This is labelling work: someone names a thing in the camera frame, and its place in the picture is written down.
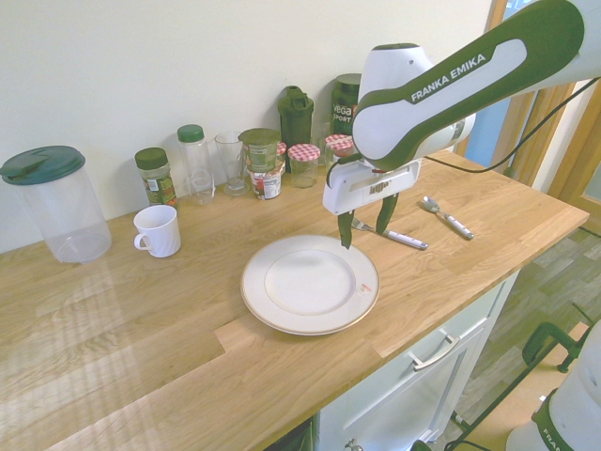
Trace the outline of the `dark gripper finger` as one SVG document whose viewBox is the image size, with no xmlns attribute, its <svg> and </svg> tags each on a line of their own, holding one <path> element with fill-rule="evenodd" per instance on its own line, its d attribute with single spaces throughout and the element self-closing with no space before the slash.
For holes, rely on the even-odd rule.
<svg viewBox="0 0 601 451">
<path fill-rule="evenodd" d="M 354 211 L 348 211 L 337 216 L 337 224 L 340 235 L 341 244 L 349 249 L 352 243 L 352 221 L 354 219 Z"/>
<path fill-rule="evenodd" d="M 376 232 L 383 234 L 386 230 L 396 207 L 399 194 L 391 194 L 382 199 L 381 208 L 377 217 Z"/>
</svg>

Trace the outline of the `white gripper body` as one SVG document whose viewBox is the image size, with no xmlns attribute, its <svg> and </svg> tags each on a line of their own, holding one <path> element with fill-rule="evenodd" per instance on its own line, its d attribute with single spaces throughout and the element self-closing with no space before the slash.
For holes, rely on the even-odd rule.
<svg viewBox="0 0 601 451">
<path fill-rule="evenodd" d="M 413 160 L 400 168 L 378 172 L 363 161 L 336 164 L 329 172 L 324 188 L 323 206 L 335 215 L 399 194 L 417 181 L 422 160 Z"/>
</svg>

